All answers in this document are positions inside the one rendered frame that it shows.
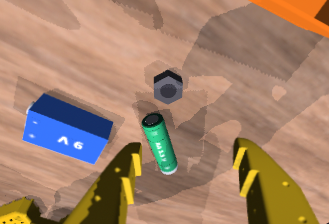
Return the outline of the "dark grey hex nut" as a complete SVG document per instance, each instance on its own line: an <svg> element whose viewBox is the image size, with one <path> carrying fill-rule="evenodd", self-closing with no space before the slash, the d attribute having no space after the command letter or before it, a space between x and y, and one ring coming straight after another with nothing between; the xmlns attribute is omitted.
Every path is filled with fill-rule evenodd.
<svg viewBox="0 0 329 224"><path fill-rule="evenodd" d="M182 98L182 77L166 70L154 77L154 98L169 105Z"/></svg>

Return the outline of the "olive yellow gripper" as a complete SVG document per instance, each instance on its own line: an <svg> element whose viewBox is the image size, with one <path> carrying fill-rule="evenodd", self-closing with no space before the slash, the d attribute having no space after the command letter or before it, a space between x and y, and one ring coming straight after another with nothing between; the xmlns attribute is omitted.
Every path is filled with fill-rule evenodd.
<svg viewBox="0 0 329 224"><path fill-rule="evenodd" d="M233 169L239 170L248 224L320 224L300 186L253 141L235 139ZM142 144L131 142L111 160L63 224L126 224L141 170Z"/></svg>

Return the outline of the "green aa battery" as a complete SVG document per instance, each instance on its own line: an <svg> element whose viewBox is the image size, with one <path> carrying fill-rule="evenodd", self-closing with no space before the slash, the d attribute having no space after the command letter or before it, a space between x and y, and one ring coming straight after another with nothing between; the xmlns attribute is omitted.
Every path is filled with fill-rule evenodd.
<svg viewBox="0 0 329 224"><path fill-rule="evenodd" d="M158 113L149 114L141 124L161 172L174 173L178 163L163 116Z"/></svg>

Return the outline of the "blue nine-volt battery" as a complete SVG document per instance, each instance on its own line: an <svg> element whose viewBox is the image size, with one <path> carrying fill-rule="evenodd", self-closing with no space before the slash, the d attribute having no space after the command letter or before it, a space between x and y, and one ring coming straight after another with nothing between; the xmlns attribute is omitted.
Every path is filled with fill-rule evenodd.
<svg viewBox="0 0 329 224"><path fill-rule="evenodd" d="M95 164L113 122L45 93L27 109L23 141Z"/></svg>

